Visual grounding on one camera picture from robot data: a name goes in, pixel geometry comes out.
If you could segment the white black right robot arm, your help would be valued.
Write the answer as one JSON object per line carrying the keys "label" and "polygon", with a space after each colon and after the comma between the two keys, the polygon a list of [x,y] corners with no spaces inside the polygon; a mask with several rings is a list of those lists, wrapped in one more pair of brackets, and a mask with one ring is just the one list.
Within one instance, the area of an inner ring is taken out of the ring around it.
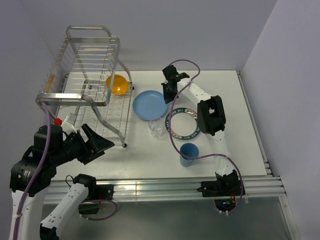
{"label": "white black right robot arm", "polygon": [[[215,162],[215,175],[217,178],[220,178],[216,183],[216,189],[222,195],[229,194],[234,188],[234,183],[229,178],[231,176],[238,176],[238,168],[230,158],[225,140],[226,115],[222,98],[218,95],[212,96],[208,94],[194,83],[194,79],[200,75],[199,73],[194,77],[190,77],[185,72],[179,73],[172,63],[166,66],[162,70],[162,73],[165,77],[165,82],[161,84],[164,101],[171,103],[168,117],[168,132],[173,148],[185,159],[200,160],[212,158]],[[191,156],[191,154],[182,153],[176,147],[171,130],[171,121],[174,105],[180,94],[183,94],[196,105],[197,126],[207,137],[213,153],[202,156]]]}

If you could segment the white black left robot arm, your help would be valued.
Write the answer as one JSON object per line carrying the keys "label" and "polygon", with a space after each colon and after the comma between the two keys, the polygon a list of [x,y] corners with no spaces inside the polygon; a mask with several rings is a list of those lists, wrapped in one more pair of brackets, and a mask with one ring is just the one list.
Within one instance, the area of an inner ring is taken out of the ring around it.
{"label": "white black left robot arm", "polygon": [[98,202],[95,177],[79,174],[56,208],[41,219],[45,196],[57,167],[78,160],[86,165],[114,143],[87,124],[82,125],[87,140],[79,131],[66,132],[60,125],[43,125],[31,145],[11,169],[9,188],[12,196],[11,240],[58,240],[71,214],[83,202]]}

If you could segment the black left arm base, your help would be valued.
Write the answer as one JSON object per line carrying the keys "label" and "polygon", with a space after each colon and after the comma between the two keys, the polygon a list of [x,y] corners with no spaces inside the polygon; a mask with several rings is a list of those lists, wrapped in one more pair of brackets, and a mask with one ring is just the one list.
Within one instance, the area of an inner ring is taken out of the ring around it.
{"label": "black left arm base", "polygon": [[78,206],[79,214],[96,215],[104,203],[109,204],[113,200],[113,194],[113,184],[97,184],[93,193]]}

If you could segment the yellow bowl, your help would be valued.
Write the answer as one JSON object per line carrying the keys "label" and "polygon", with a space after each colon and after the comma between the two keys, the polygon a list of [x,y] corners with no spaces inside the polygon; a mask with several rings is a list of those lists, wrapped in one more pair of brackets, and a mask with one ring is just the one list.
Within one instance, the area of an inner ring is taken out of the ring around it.
{"label": "yellow bowl", "polygon": [[126,78],[120,74],[115,74],[113,79],[113,85],[111,87],[111,93],[114,95],[123,95],[129,89],[129,82]]}

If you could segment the blue plastic plate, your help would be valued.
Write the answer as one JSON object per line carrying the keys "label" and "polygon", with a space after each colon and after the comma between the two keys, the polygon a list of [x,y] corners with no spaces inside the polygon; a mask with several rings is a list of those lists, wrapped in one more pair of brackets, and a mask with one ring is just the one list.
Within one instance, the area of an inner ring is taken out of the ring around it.
{"label": "blue plastic plate", "polygon": [[132,109],[140,119],[153,121],[167,112],[168,105],[162,93],[156,90],[146,90],[134,98]]}

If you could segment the white plate green rim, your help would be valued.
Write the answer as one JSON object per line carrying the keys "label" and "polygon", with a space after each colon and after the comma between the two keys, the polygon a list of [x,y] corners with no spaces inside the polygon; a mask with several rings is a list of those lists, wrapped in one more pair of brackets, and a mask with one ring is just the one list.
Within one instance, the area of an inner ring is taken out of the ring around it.
{"label": "white plate green rim", "polygon": [[175,108],[171,114],[171,134],[174,138],[188,141],[200,134],[197,113],[186,107]]}

